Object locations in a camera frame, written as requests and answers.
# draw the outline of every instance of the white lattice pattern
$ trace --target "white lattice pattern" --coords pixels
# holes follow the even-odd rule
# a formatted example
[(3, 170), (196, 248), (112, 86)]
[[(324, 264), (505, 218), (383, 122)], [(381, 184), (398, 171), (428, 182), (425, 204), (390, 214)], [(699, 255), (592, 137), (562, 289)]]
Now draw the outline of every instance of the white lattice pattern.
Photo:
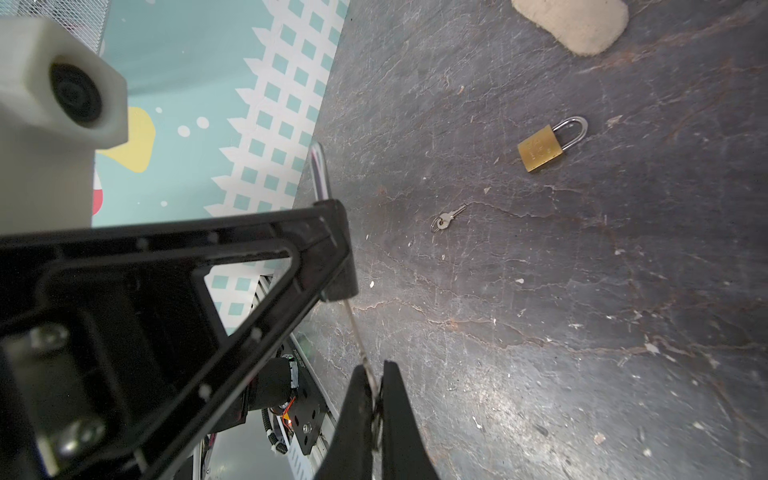
[[(220, 149), (232, 162), (232, 173), (213, 179), (226, 192), (223, 203), (206, 207), (214, 217), (293, 206), (347, 11), (340, 0), (265, 4), (274, 21), (270, 30), (253, 29), (254, 49), (258, 39), (266, 50), (262, 58), (244, 59), (256, 84), (237, 89), (248, 114), (228, 119), (240, 142)], [(271, 262), (211, 270), (206, 284), (226, 328), (243, 322), (259, 275), (273, 272)]]

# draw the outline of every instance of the camera lens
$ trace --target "camera lens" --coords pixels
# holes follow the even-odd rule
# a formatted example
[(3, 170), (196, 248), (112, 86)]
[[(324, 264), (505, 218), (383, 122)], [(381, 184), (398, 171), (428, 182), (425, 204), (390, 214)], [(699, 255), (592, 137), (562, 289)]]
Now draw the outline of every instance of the camera lens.
[(51, 88), (64, 112), (78, 124), (90, 124), (101, 115), (101, 95), (87, 73), (70, 64), (51, 66)]

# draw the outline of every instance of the small silver key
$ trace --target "small silver key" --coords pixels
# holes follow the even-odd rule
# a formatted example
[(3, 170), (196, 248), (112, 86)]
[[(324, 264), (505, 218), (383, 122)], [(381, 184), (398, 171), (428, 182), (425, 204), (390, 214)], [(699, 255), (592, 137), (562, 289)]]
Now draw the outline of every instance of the small silver key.
[(445, 230), (448, 228), (448, 225), (451, 223), (451, 220), (453, 220), (456, 215), (460, 214), (464, 211), (466, 208), (466, 205), (461, 205), (459, 208), (452, 212), (448, 212), (447, 214), (439, 214), (433, 221), (432, 221), (432, 232), (436, 232), (438, 230)]

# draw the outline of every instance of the yellow shape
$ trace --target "yellow shape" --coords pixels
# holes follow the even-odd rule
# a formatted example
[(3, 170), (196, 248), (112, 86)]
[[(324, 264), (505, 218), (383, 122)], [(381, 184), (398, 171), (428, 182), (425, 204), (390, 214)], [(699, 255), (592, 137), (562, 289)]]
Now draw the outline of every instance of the yellow shape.
[(128, 141), (109, 150), (99, 150), (128, 170), (140, 174), (149, 167), (154, 146), (154, 123), (149, 114), (139, 107), (128, 108)]

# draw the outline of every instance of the padlock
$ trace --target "padlock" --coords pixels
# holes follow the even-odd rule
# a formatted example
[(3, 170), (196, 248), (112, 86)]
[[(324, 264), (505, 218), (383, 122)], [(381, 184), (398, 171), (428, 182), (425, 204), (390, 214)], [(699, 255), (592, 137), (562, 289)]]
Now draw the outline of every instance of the padlock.
[[(580, 124), (581, 132), (576, 138), (566, 143), (565, 146), (561, 147), (560, 142), (558, 142), (558, 139), (554, 136), (554, 133), (570, 123)], [(554, 128), (552, 128), (551, 125), (547, 125), (540, 131), (523, 140), (518, 145), (518, 151), (520, 152), (520, 157), (523, 159), (525, 170), (533, 171), (536, 168), (539, 168), (541, 165), (546, 164), (553, 158), (557, 157), (558, 155), (562, 154), (568, 148), (576, 145), (576, 143), (587, 136), (587, 126), (588, 123), (586, 118), (569, 117), (555, 125)]]

